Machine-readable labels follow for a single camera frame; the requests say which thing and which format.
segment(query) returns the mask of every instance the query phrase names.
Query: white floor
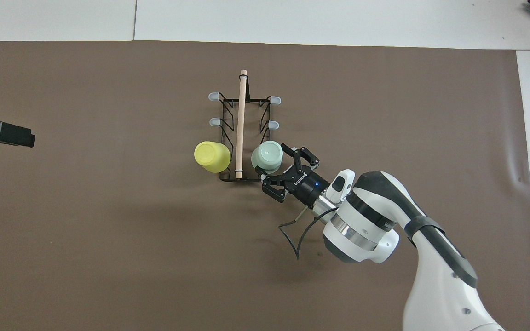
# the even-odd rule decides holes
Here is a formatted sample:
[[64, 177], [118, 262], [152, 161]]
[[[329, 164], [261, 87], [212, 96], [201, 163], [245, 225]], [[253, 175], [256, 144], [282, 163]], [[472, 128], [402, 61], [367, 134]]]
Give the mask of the white floor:
[[524, 4], [525, 0], [0, 0], [0, 40], [520, 50], [530, 165], [530, 14]]

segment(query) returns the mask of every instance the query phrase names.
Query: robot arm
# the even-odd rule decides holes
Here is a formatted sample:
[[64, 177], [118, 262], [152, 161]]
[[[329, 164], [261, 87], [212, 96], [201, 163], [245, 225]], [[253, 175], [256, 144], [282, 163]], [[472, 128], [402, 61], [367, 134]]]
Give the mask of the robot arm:
[[[294, 161], [299, 161], [296, 156], [301, 151], [307, 151], [282, 147]], [[340, 260], [384, 262], [398, 244], [396, 224], [418, 250], [416, 279], [404, 309], [404, 331], [503, 331], [479, 299], [477, 276], [469, 262], [394, 176], [372, 171], [352, 184], [354, 172], [343, 170], [328, 183], [310, 167], [295, 165], [281, 176], [266, 176], [257, 168], [263, 174], [263, 191], [273, 197], [271, 185], [283, 186], [277, 191], [277, 201], [283, 202], [290, 193], [316, 216], [324, 215], [320, 218], [326, 223], [324, 245]]]

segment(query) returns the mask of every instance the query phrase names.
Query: cup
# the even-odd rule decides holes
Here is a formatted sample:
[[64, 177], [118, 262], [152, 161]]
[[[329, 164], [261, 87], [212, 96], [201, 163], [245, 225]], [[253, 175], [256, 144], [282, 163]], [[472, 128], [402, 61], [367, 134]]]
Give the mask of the cup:
[[196, 162], [209, 172], [225, 171], [230, 164], [230, 151], [220, 143], [202, 141], [193, 152]]
[[268, 140], [259, 145], [251, 155], [253, 168], [259, 166], [268, 174], [276, 172], [282, 165], [283, 151], [280, 144]]

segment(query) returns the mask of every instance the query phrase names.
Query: brown mat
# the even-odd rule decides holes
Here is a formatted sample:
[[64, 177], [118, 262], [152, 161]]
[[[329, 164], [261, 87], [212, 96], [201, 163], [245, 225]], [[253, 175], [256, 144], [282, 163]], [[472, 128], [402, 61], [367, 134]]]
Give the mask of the brown mat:
[[[301, 210], [217, 180], [207, 94], [281, 96], [274, 140], [332, 180], [385, 170], [440, 222], [509, 330], [530, 330], [530, 181], [513, 51], [196, 42], [0, 42], [1, 330], [398, 330], [416, 273], [343, 264]], [[290, 232], [298, 235], [310, 217]]]

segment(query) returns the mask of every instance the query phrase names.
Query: wooden dowel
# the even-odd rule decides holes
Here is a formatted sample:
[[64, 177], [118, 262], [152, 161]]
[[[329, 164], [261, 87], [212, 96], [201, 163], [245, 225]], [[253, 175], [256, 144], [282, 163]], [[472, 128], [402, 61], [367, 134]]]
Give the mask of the wooden dowel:
[[247, 94], [247, 71], [240, 71], [240, 90], [238, 92], [238, 123], [236, 132], [236, 169], [235, 178], [242, 178], [242, 136], [244, 135], [244, 103]]

